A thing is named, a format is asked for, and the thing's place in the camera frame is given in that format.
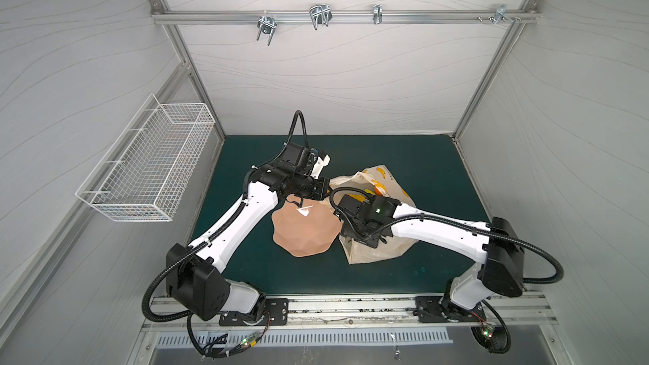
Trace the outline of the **cream banana print plastic bag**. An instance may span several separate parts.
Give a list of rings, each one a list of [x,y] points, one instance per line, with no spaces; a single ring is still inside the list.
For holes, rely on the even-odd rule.
[[[350,187],[372,191],[385,197],[398,199],[402,203],[415,206],[412,198],[395,180],[387,166],[365,168],[353,176],[341,176],[331,179],[333,189]],[[350,236],[339,236],[339,240],[346,255],[349,265],[370,264],[384,260],[401,257],[417,243],[416,240],[400,237],[387,237],[386,243],[381,243],[377,248],[370,248],[354,241]]]

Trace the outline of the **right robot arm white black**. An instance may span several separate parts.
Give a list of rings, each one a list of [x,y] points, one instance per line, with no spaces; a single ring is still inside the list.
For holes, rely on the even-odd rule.
[[[421,211],[398,199],[360,194],[345,189],[341,199],[329,198],[342,223],[341,233],[370,248],[390,237],[407,238],[445,248],[469,258],[472,266],[451,279],[444,295],[425,310],[450,322],[475,316],[483,300],[499,295],[520,297],[527,284],[549,285],[561,281],[564,268],[551,254],[521,240],[507,220],[462,221]],[[525,253],[535,253],[554,268],[554,274],[524,275]]]

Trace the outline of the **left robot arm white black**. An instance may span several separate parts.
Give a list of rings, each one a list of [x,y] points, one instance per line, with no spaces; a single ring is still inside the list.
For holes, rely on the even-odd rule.
[[[147,287],[142,298],[143,316],[166,323],[197,315],[208,321],[217,315],[237,313],[243,321],[258,323],[264,316],[265,294],[246,282],[226,279],[223,270],[246,236],[282,198],[322,200],[329,180],[320,176],[323,161],[305,172],[282,172],[278,167],[253,168],[244,177],[238,201],[203,235],[188,246],[175,245],[167,253],[167,268]],[[167,294],[186,309],[156,314],[151,308],[155,289],[167,282]]]

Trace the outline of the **pink wavy fruit plate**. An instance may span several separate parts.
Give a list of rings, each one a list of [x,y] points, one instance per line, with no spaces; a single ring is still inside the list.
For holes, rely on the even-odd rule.
[[[323,201],[302,201],[290,195],[271,215],[273,241],[290,255],[302,258],[326,252],[338,238],[342,223]]]

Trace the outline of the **green table mat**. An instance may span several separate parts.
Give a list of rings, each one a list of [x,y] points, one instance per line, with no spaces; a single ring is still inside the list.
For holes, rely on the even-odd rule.
[[[245,173],[274,157],[284,140],[282,136],[226,138],[191,239],[233,205],[241,194]],[[331,156],[325,177],[351,176],[385,165],[418,208],[463,220],[488,221],[461,157],[446,135],[310,135],[309,143]],[[249,282],[270,295],[423,294],[444,292],[448,280],[472,263],[459,253],[428,243],[415,243],[401,257],[370,264],[349,264],[339,242],[324,253],[297,258],[275,244],[273,232],[271,218],[266,216],[229,260],[225,277]]]

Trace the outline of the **white vent grille strip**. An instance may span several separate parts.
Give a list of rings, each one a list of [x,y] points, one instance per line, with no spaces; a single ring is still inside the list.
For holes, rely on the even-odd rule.
[[[226,344],[232,347],[252,336],[254,331],[196,331],[196,340],[201,346],[220,336],[227,336]],[[452,344],[446,327],[424,328],[374,328],[374,329],[312,329],[312,330],[269,330],[258,342],[260,347],[299,346],[419,346]],[[157,349],[193,348],[189,335],[183,332],[162,332],[155,344]]]

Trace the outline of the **metal u-bolt clamp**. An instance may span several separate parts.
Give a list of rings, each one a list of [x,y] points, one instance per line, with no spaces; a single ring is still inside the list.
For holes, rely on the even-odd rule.
[[[259,41],[262,35],[267,35],[268,38],[266,45],[269,46],[272,43],[275,32],[277,31],[277,22],[273,17],[263,15],[258,19],[257,28],[258,32],[256,40]]]
[[[329,4],[317,4],[309,9],[309,18],[315,30],[321,25],[328,27],[332,20],[331,6]]]

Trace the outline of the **metal u-bolt clamp middle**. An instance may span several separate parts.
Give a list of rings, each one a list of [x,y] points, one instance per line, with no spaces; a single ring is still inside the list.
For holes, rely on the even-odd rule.
[[[331,6],[329,4],[317,4],[309,9],[309,18],[315,30],[321,25],[328,27],[332,20]]]

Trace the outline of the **metal bolt clamp right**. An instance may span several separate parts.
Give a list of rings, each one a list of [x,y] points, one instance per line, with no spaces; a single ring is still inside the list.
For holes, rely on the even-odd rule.
[[[504,4],[498,6],[491,16],[487,18],[478,16],[476,20],[479,23],[487,23],[491,25],[515,25],[522,22],[522,19],[520,17],[508,15],[507,8]]]

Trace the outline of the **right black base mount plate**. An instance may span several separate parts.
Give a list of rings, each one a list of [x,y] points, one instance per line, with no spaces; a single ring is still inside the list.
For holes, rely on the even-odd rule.
[[[413,314],[420,323],[481,323],[486,317],[483,309],[463,309],[446,296],[417,296]]]

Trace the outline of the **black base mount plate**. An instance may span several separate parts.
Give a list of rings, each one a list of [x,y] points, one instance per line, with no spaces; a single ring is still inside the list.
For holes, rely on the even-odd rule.
[[[486,317],[483,309],[463,309],[446,296],[417,296],[413,314],[420,323],[481,323]]]
[[[248,313],[229,311],[220,314],[219,326],[286,325],[287,317],[288,300],[286,298],[262,297]]]

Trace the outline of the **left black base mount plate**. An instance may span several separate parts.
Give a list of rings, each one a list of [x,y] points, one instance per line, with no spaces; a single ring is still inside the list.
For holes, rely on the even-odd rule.
[[[287,317],[288,300],[286,298],[262,297],[248,313],[229,311],[220,314],[219,326],[286,325]]]

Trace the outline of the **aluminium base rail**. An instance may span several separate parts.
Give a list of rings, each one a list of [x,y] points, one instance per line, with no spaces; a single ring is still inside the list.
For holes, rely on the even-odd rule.
[[[369,295],[286,295],[268,298],[286,298],[288,317],[286,325],[274,328],[379,328],[423,327],[413,314],[416,294],[369,294]],[[428,323],[442,326],[498,325],[503,319],[508,326],[557,324],[558,320],[542,292],[525,292],[520,297],[493,296],[486,303],[477,305],[483,309],[485,321],[481,323]],[[194,319],[200,330],[231,328],[219,326],[219,315],[211,320]]]

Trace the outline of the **small metal bracket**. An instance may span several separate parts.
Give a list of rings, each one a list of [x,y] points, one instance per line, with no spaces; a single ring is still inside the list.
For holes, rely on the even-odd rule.
[[[373,23],[374,25],[380,25],[383,20],[383,7],[380,4],[376,4],[373,7]]]

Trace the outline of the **aluminium crossbar rail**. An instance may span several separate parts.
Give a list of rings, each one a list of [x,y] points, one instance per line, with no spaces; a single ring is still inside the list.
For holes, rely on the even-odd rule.
[[[495,9],[487,10],[389,10],[383,8],[381,25],[482,24],[476,18],[487,18]],[[374,25],[373,9],[331,10],[330,25]],[[534,11],[507,9],[507,14],[536,23],[542,14]],[[157,25],[256,25],[263,15],[273,17],[277,25],[310,25],[307,10],[277,11],[168,11],[153,15]]]

